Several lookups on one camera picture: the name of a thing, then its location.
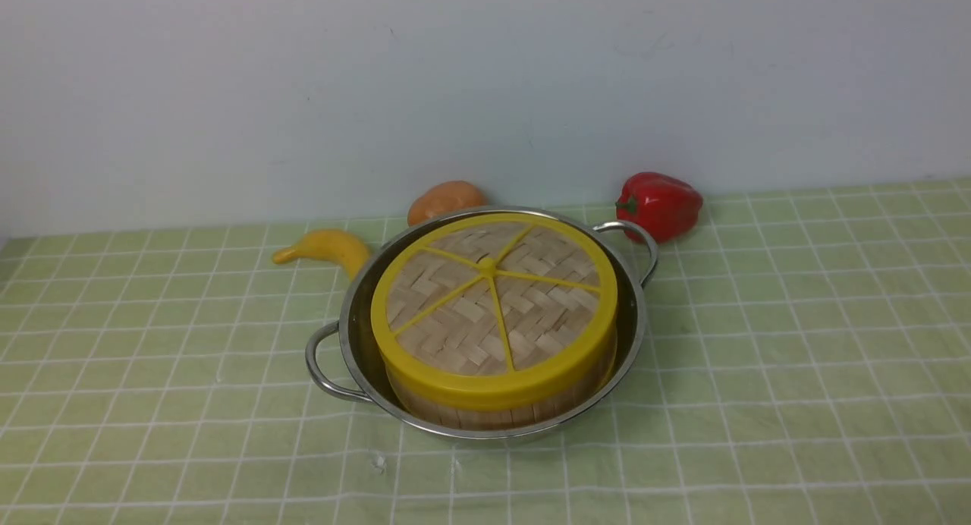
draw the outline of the stainless steel pot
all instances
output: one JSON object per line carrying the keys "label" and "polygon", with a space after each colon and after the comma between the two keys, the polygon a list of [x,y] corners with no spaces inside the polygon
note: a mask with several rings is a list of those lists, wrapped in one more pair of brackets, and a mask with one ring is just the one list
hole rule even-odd
{"label": "stainless steel pot", "polygon": [[[395,396],[394,391],[391,390],[391,384],[388,383],[385,363],[381,353],[379,353],[374,334],[371,332],[371,298],[374,295],[375,286],[378,284],[378,279],[381,278],[382,273],[388,268],[388,264],[410,243],[422,237],[426,232],[462,218],[507,212],[544,216],[571,225],[571,227],[582,231],[598,242],[609,256],[614,265],[614,272],[617,273],[618,292],[617,359],[614,363],[613,376],[602,389],[593,394],[592,397],[587,398],[578,407],[574,407],[573,410],[565,411],[557,417],[525,427],[478,431],[478,429],[448,428],[424,421],[410,414],[398,403],[398,397]],[[651,255],[648,270],[644,275],[638,278],[631,266],[622,261],[621,256],[598,237],[598,234],[605,231],[633,231],[640,235],[644,240],[644,245],[648,248],[649,255]],[[656,266],[658,266],[658,243],[641,227],[626,221],[611,221],[596,225],[594,228],[586,228],[552,212],[529,208],[492,206],[464,210],[434,218],[424,224],[415,225],[403,234],[399,234],[398,237],[386,243],[377,254],[371,256],[371,259],[368,259],[368,262],[365,263],[357,277],[354,277],[349,289],[347,289],[340,319],[318,329],[306,343],[306,368],[309,370],[313,382],[330,396],[347,401],[359,401],[364,404],[377,404],[378,407],[388,411],[393,417],[434,435],[446,436],[450,439],[469,439],[469,441],[472,441],[472,439],[478,439],[478,441],[519,439],[524,436],[532,438],[532,436],[541,434],[541,432],[551,431],[551,429],[566,423],[570,419],[578,417],[583,411],[589,410],[597,401],[614,390],[614,387],[627,374],[641,348],[646,329],[646,305],[642,289],[651,280]],[[350,376],[360,386],[360,390],[333,383],[327,379],[325,374],[320,372],[320,367],[316,362],[316,348],[320,345],[320,341],[335,334],[340,335],[341,354],[347,364],[347,369],[350,370]]]}

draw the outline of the red bell pepper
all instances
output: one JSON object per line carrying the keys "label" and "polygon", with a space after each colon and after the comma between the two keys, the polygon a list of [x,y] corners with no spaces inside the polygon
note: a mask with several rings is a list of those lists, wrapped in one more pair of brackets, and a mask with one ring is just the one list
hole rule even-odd
{"label": "red bell pepper", "polygon": [[[658,172],[641,172],[624,183],[617,218],[641,225],[656,241],[665,242],[698,223],[703,203],[701,193],[687,183]],[[637,234],[625,232],[634,242],[641,241]]]}

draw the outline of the bamboo steamer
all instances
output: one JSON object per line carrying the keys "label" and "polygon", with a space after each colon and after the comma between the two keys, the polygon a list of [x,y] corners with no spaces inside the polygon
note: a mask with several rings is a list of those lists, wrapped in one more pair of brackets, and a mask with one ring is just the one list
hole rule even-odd
{"label": "bamboo steamer", "polygon": [[424,234],[382,273],[371,328],[411,414],[510,429],[562,414],[610,379],[617,279],[590,237],[497,213]]}

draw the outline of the toy vegetable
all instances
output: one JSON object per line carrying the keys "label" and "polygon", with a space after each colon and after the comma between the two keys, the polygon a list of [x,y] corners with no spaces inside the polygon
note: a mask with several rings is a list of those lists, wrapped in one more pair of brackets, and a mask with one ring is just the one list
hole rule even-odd
{"label": "toy vegetable", "polygon": [[[701,193],[681,180],[658,172],[641,172],[624,183],[616,203],[617,218],[641,225],[656,241],[665,242],[698,223],[702,203]],[[627,237],[640,242],[631,232]]]}
{"label": "toy vegetable", "polygon": [[417,197],[408,211],[408,225],[417,225],[428,218],[485,204],[486,196],[471,183],[462,180],[444,182]]}

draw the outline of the bell pepper stem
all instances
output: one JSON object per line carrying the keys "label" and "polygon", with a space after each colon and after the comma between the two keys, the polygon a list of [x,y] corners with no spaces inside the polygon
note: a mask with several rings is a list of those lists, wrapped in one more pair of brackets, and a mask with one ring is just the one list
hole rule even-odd
{"label": "bell pepper stem", "polygon": [[625,201],[618,200],[616,203],[614,203],[614,206],[624,208],[624,210],[627,210],[631,214],[637,214],[637,200],[634,199],[634,197],[629,197],[629,199]]}

